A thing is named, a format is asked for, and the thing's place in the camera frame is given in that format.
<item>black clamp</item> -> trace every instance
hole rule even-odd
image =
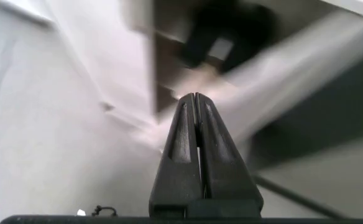
[[[213,102],[199,93],[184,96],[152,189],[150,217],[260,218],[262,207]]]

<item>gray surface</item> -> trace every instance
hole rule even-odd
[[[349,217],[363,218],[363,60],[252,140],[251,168]]]
[[[160,154],[127,128],[104,115],[54,31],[0,10],[0,220],[97,204],[147,215]],[[264,198],[264,216],[315,215]]]

